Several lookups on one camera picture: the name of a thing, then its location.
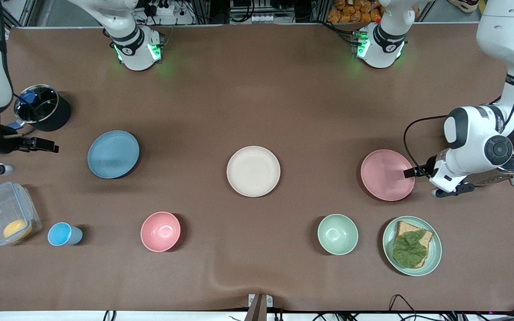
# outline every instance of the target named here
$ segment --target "brown table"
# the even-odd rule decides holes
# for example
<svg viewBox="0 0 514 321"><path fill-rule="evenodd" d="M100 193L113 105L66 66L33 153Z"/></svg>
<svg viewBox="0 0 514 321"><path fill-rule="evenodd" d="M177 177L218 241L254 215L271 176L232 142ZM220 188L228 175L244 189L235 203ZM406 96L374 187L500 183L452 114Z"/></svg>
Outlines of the brown table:
<svg viewBox="0 0 514 321"><path fill-rule="evenodd" d="M265 292L284 309L387 309L403 294L416 309L514 309L514 188L430 197L418 179L405 200L380 202L359 184L369 152L404 154L416 118L500 94L504 65L479 51L476 25L414 26L404 55L375 70L322 26L175 29L164 62L132 72L100 30L13 30L9 69L16 92L35 83L63 91L70 122L37 136L59 154L14 152L13 180L30 191L43 229L0 247L0 310L229 309ZM11 120L7 111L4 120ZM441 120L409 134L422 163L444 148ZM86 155L109 130L141 143L128 177L92 175ZM226 179L236 150L257 144L282 167L270 195L245 198ZM142 222L178 214L175 250L149 252ZM346 256L316 240L325 215L343 213L360 240ZM396 272L381 251L392 218L416 215L441 236L430 275ZM83 225L80 246L47 243L52 224Z"/></svg>

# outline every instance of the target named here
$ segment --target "clear plastic food container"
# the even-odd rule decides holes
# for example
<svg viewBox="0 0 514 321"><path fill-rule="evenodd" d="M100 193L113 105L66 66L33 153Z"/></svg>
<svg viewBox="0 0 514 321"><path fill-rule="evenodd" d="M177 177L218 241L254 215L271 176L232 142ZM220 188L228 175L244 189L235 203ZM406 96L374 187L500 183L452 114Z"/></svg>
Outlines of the clear plastic food container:
<svg viewBox="0 0 514 321"><path fill-rule="evenodd" d="M26 189L12 181L0 185L0 246L41 229L41 220Z"/></svg>

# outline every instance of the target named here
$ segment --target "pink bowl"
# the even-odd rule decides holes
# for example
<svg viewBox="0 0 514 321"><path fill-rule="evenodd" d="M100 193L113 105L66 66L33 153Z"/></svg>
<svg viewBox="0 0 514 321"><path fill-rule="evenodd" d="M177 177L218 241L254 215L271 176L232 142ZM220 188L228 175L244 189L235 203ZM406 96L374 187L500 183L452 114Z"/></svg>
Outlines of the pink bowl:
<svg viewBox="0 0 514 321"><path fill-rule="evenodd" d="M158 212L150 215L140 231L142 244L153 252L164 252L172 248L180 238L180 222L174 214Z"/></svg>
<svg viewBox="0 0 514 321"><path fill-rule="evenodd" d="M412 165L398 152L381 149L366 156L361 166L361 177L366 189L384 201L399 201L408 196L415 177L405 178L404 170Z"/></svg>

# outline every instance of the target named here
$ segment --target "black pot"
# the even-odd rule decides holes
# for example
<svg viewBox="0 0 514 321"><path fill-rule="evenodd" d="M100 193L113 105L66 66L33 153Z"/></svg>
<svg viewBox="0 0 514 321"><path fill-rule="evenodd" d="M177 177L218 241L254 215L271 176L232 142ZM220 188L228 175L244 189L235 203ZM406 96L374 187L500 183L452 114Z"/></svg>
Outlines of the black pot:
<svg viewBox="0 0 514 321"><path fill-rule="evenodd" d="M71 106L52 87L35 85L23 90L13 112L20 122L43 132L52 132L69 121Z"/></svg>

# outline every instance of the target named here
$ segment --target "green leafy vegetable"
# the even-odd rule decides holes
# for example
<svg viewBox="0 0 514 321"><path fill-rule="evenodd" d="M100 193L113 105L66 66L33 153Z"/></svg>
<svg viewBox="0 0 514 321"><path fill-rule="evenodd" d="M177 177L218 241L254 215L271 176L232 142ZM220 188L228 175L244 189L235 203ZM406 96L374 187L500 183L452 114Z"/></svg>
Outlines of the green leafy vegetable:
<svg viewBox="0 0 514 321"><path fill-rule="evenodd" d="M415 268L428 254L426 247L419 242L424 234L426 234L426 230L422 228L396 238L392 251L394 260L404 267Z"/></svg>

